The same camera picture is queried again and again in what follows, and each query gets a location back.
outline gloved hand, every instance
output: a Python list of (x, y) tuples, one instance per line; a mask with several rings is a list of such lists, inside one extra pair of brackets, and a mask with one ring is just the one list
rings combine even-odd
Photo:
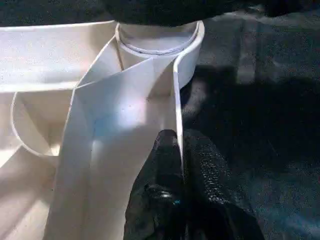
[(216, 146), (184, 132), (184, 181), (177, 137), (157, 136), (125, 213), (125, 240), (264, 239), (250, 205)]

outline white tray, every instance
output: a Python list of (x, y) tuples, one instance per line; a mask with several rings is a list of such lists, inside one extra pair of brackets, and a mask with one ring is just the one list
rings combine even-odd
[(159, 57), (126, 49), (115, 26), (0, 29), (0, 239), (122, 239), (158, 132), (175, 130), (182, 154), (179, 90), (203, 23), (183, 51)]

